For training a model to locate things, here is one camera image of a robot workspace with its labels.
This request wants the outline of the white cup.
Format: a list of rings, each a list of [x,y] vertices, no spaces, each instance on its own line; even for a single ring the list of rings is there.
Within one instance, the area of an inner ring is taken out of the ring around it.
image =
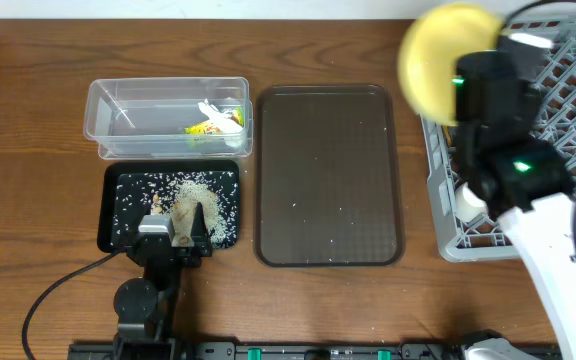
[[[469,223],[478,216],[488,213],[487,204],[477,197],[468,183],[462,184],[455,191],[455,200],[455,217],[461,222]]]

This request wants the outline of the yellow plate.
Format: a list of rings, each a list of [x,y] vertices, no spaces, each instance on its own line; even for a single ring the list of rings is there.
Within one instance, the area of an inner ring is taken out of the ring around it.
[[[409,106],[424,119],[456,124],[456,62],[491,50],[502,20],[469,3],[438,6],[413,22],[398,56],[398,79]]]

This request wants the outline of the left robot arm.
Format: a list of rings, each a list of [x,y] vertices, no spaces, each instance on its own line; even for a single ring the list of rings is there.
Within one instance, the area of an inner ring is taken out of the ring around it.
[[[124,241],[127,257],[143,275],[123,283],[114,295],[118,316],[112,357],[117,360],[193,359],[194,346],[173,334],[172,325],[185,268],[201,265],[213,245],[203,206],[192,211],[189,247],[175,247],[175,229],[168,215],[145,215]]]

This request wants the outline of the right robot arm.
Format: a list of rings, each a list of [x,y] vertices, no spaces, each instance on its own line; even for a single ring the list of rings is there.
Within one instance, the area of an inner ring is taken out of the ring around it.
[[[460,57],[452,83],[459,175],[517,250],[563,358],[576,359],[575,182],[554,146],[531,134],[542,96],[499,51]]]

